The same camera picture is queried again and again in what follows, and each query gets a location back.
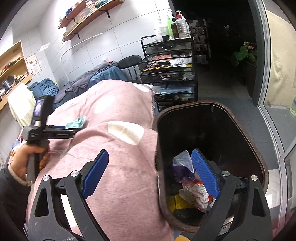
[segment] person's arm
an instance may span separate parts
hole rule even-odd
[[[12,163],[0,171],[0,202],[17,228],[22,231],[25,223],[30,183],[26,181],[28,156],[43,152],[36,145],[24,144],[13,157]],[[40,162],[42,169],[48,153]]]
[[[12,177],[8,165],[0,171],[0,202],[20,231],[25,223],[30,190],[31,187],[20,184]]]

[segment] pink flower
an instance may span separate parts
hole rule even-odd
[[[251,45],[247,45],[247,48],[250,49],[250,50],[254,50],[255,48]]]

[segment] trash bin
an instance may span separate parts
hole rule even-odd
[[[168,197],[182,189],[172,173],[172,160],[184,150],[191,154],[199,148],[208,160],[234,176],[248,178],[256,175],[266,193],[267,165],[248,134],[224,105],[202,101],[167,108],[159,113],[153,129],[158,132],[155,162],[160,209],[174,229],[196,233],[206,217],[197,209],[178,210],[173,214],[168,208]],[[234,212],[229,211],[224,224],[232,221]]]

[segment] teal cloth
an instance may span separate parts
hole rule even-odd
[[[72,128],[82,128],[83,125],[84,125],[84,122],[85,122],[85,116],[83,117],[79,117],[77,118],[77,120],[75,121],[72,121],[72,122],[69,122],[67,125],[66,125],[66,129],[72,129]]]

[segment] potted plant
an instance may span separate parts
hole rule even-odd
[[[252,98],[257,71],[256,44],[244,42],[244,45],[240,47],[239,52],[234,52],[231,55],[230,61],[234,67],[237,67],[242,62],[246,86],[249,96]]]

